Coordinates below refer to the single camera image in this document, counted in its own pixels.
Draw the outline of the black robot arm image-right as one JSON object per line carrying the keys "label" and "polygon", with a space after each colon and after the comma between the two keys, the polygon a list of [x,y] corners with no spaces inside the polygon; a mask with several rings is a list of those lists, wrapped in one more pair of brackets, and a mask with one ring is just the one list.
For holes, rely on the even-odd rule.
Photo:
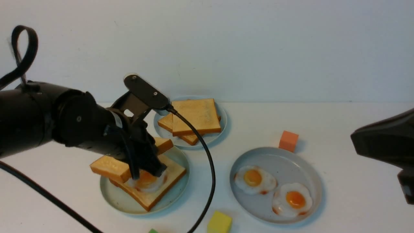
{"label": "black robot arm image-right", "polygon": [[397,178],[405,200],[414,203],[414,109],[355,130],[351,140],[358,155],[401,168]]}

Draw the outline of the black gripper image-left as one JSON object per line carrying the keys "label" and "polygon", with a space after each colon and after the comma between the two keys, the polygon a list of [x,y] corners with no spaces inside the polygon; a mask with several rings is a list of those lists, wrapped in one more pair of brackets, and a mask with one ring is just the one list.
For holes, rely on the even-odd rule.
{"label": "black gripper image-left", "polygon": [[98,105],[88,92],[59,103],[54,139],[66,147],[77,147],[129,162],[133,180],[140,171],[160,177],[167,166],[157,157],[154,138],[144,121],[132,121],[118,109]]}

